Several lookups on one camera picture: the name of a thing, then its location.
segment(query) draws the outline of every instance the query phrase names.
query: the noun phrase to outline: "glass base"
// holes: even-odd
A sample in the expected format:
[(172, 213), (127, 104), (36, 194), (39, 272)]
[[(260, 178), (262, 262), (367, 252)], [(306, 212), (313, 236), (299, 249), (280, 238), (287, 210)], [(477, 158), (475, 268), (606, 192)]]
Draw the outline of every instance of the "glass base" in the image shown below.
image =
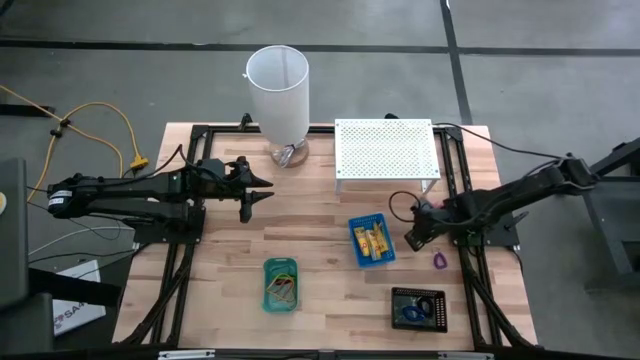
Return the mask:
[(293, 168), (300, 166), (309, 157), (309, 143), (306, 139), (293, 145), (269, 145), (271, 160), (281, 168)]

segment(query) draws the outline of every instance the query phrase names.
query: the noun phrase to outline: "concrete floor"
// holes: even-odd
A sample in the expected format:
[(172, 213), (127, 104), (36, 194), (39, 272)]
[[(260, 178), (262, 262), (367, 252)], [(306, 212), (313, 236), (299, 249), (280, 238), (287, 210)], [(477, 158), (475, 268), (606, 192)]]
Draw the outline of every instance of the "concrete floor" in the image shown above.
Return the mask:
[[(640, 5), (633, 0), (450, 0), (460, 46), (638, 48)], [(437, 0), (20, 0), (0, 19), (5, 38), (446, 46)], [(460, 123), (448, 55), (310, 53), (311, 117), (430, 117)], [(251, 110), (242, 78), (248, 52), (144, 52), (0, 48), (0, 83), (58, 113), (88, 101), (116, 104), (129, 115), (141, 150), (153, 162), (169, 121), (238, 121)], [(640, 59), (462, 56), (475, 124), (494, 139), (542, 152), (571, 151), (593, 162), (640, 135)], [(21, 156), (35, 184), (55, 123), (0, 119), (0, 158)], [(76, 117), (86, 131), (132, 157), (126, 127), (104, 109)], [(82, 162), (77, 156), (91, 161)], [(496, 149), (503, 181), (540, 159)], [(75, 172), (116, 175), (113, 153), (74, 134), (56, 148), (48, 182)], [(35, 202), (44, 204), (38, 195)], [(525, 282), (540, 344), (554, 350), (637, 357), (637, 295), (587, 295), (583, 284), (611, 261), (578, 198), (531, 206), (518, 226)], [(31, 249), (78, 229), (31, 208)], [(113, 226), (108, 221), (86, 224)], [(112, 252), (130, 234), (107, 242), (84, 234), (42, 255)], [(41, 266), (69, 267), (78, 258)], [(113, 277), (113, 282), (126, 276)]]

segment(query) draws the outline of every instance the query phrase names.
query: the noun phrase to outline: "green object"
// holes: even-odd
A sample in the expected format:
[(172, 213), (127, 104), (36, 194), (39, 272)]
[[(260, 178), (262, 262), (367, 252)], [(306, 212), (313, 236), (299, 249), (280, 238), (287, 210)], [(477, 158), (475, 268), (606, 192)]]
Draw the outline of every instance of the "green object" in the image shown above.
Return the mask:
[[(264, 300), (262, 308), (270, 313), (287, 313), (292, 312), (298, 307), (298, 295), (300, 293), (300, 282), (298, 277), (298, 264), (292, 258), (272, 258), (264, 262)], [(267, 288), (273, 280), (280, 274), (286, 274), (294, 279), (293, 289), (288, 291), (285, 289), (286, 298), (292, 298), (293, 301), (285, 301), (274, 294), (267, 292)]]

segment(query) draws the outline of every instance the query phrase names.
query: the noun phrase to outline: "purple object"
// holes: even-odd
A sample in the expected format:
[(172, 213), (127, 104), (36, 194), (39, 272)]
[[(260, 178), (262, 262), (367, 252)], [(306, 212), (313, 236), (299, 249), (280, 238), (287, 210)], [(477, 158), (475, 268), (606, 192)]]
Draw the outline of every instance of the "purple object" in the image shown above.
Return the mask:
[(447, 268), (447, 258), (444, 257), (444, 254), (438, 251), (433, 257), (433, 266), (438, 270)]

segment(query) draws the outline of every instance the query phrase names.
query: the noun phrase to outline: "yellow extension cord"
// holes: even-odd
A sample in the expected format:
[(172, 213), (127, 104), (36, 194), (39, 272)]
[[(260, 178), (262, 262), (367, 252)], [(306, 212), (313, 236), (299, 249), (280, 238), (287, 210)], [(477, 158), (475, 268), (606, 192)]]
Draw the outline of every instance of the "yellow extension cord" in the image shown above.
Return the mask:
[[(91, 102), (91, 103), (87, 103), (84, 105), (80, 105), (78, 107), (76, 107), (75, 109), (71, 110), (69, 113), (67, 113), (67, 115), (65, 115), (64, 117), (59, 117), (53, 113), (51, 113), (50, 111), (47, 111), (46, 109), (42, 108), (40, 105), (36, 104), (35, 102), (25, 98), (24, 96), (21, 96), (19, 94), (17, 94), (16, 92), (14, 92), (13, 90), (0, 85), (0, 89), (8, 92), (9, 94), (17, 97), (18, 99), (30, 104), (31, 106), (35, 107), (36, 109), (44, 112), (45, 114), (51, 116), (52, 118), (56, 119), (58, 122), (62, 122), (64, 119), (68, 119), (71, 115), (75, 114), (76, 112), (89, 107), (89, 106), (106, 106), (112, 110), (114, 110), (115, 112), (118, 113), (118, 115), (120, 115), (120, 117), (122, 117), (122, 119), (125, 121), (125, 123), (127, 124), (127, 127), (129, 128), (129, 133), (131, 134), (131, 142), (133, 143), (133, 151), (135, 153), (135, 158), (133, 160), (133, 162), (131, 163), (130, 168), (132, 169), (141, 169), (144, 168), (145, 166), (147, 166), (149, 164), (149, 160), (147, 158), (142, 157), (142, 155), (140, 155), (140, 152), (138, 152), (138, 144), (136, 143), (136, 137), (135, 134), (133, 132), (133, 128), (131, 127), (131, 122), (129, 121), (129, 119), (127, 118), (127, 116), (120, 111), (120, 109), (116, 108), (115, 106), (109, 104), (109, 103), (104, 103), (104, 102)], [(113, 145), (112, 143), (108, 142), (107, 140), (101, 139), (97, 136), (93, 136), (93, 135), (89, 135), (87, 133), (85, 133), (84, 131), (78, 129), (77, 127), (73, 126), (73, 125), (68, 125), (68, 127), (77, 132), (78, 134), (86, 137), (87, 139), (90, 140), (94, 140), (97, 142), (100, 142), (108, 147), (110, 147), (113, 151), (115, 151), (116, 155), (118, 155), (118, 160), (120, 161), (120, 176), (122, 177), (122, 175), (124, 174), (123, 172), (123, 160), (122, 160), (122, 153), (120, 152), (120, 150), (118, 150), (118, 148)], [(35, 185), (35, 189), (39, 189), (40, 185), (42, 185), (42, 182), (44, 181), (44, 178), (47, 174), (47, 170), (49, 169), (49, 163), (51, 161), (51, 156), (53, 154), (53, 147), (55, 145), (56, 142), (56, 137), (55, 136), (51, 136), (51, 141), (49, 142), (49, 148), (47, 149), (47, 156), (44, 162), (44, 167), (42, 168), (42, 172), (40, 173), (40, 178), (38, 179), (38, 182)], [(32, 190), (31, 193), (29, 194), (29, 197), (27, 198), (27, 201), (31, 201), (31, 198), (33, 198), (33, 196), (35, 195), (35, 192), (37, 190)]]

